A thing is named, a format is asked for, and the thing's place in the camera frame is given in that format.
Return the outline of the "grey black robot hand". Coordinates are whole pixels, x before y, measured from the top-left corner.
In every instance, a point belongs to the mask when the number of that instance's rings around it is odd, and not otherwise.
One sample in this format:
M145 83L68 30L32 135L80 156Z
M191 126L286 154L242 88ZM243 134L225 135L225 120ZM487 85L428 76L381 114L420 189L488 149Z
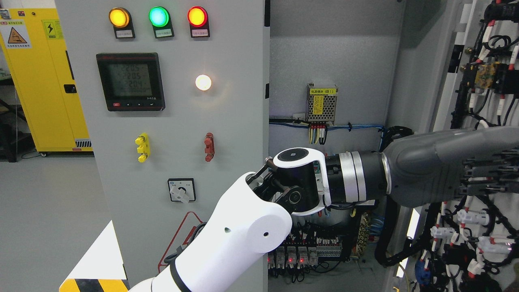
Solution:
M510 126L451 129L397 139L384 150L391 177L389 196L409 208L450 201L464 176L464 160L496 155L518 144L519 129Z

